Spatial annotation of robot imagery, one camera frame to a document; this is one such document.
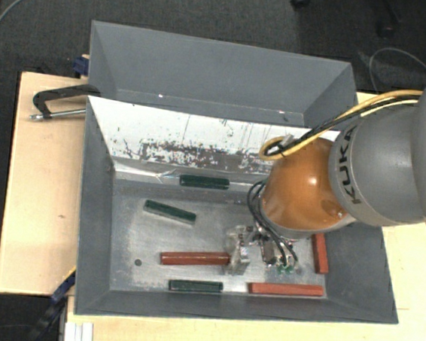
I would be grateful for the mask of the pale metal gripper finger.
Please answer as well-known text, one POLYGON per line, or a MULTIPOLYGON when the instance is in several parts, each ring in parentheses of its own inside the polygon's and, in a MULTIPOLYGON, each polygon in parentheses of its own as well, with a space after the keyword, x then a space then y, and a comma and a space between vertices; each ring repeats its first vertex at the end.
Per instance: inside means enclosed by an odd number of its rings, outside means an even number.
POLYGON ((224 250, 230 253, 237 251, 239 254, 248 254, 251 234, 252 226, 237 225, 228 229, 224 242, 224 250))
POLYGON ((235 247, 227 251, 230 261, 224 268, 224 272, 229 276, 242 276, 245 274, 251 259, 249 257, 249 250, 245 246, 235 247))

